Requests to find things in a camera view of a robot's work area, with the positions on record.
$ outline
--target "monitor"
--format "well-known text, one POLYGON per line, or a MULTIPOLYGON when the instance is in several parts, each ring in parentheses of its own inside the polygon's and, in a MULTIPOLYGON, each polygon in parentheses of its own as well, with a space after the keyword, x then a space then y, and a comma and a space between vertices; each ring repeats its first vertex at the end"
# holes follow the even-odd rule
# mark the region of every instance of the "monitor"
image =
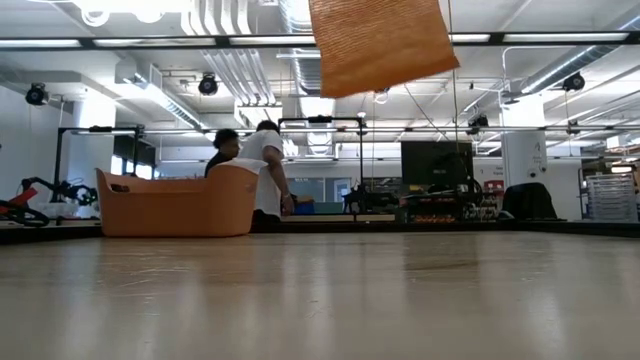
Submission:
POLYGON ((402 142, 402 182, 455 188, 473 178, 471 143, 453 141, 402 142))

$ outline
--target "orange basket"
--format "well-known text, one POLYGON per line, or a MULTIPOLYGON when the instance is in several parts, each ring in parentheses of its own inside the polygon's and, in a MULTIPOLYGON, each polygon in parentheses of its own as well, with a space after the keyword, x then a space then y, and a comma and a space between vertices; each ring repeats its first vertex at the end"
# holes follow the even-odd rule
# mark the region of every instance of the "orange basket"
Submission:
POLYGON ((102 231, 109 237, 248 234, 258 174, 219 165, 206 179, 144 180, 96 169, 102 231), (112 185, 128 187, 116 192, 112 185))

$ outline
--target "wall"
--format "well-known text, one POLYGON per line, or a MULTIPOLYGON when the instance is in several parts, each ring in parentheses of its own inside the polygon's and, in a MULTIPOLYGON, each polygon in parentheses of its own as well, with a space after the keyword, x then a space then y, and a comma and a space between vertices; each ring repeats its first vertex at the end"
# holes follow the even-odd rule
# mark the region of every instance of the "wall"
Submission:
MULTIPOLYGON (((60 109, 29 106, 24 95, 0 87, 0 199, 16 195, 20 180, 38 176, 53 180, 60 109)), ((62 112, 63 126, 72 115, 62 112)), ((40 192, 34 202, 48 201, 50 193, 40 192)))

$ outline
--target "wire rack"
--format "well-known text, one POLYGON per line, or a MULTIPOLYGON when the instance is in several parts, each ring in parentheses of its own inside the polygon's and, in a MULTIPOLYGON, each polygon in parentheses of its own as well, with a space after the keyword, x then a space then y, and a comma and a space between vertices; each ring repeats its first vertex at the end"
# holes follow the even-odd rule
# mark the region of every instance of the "wire rack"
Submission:
POLYGON ((591 218, 602 222, 638 222, 631 174, 587 177, 591 218))

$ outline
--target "person's hand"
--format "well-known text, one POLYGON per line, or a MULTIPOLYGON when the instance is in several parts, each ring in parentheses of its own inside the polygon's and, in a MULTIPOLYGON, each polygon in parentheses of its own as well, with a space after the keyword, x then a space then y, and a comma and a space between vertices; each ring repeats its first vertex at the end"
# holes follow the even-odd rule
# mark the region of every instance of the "person's hand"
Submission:
POLYGON ((293 204, 293 199, 291 198, 291 194, 283 195, 282 196, 283 215, 289 216, 293 214, 294 207, 295 205, 293 204))

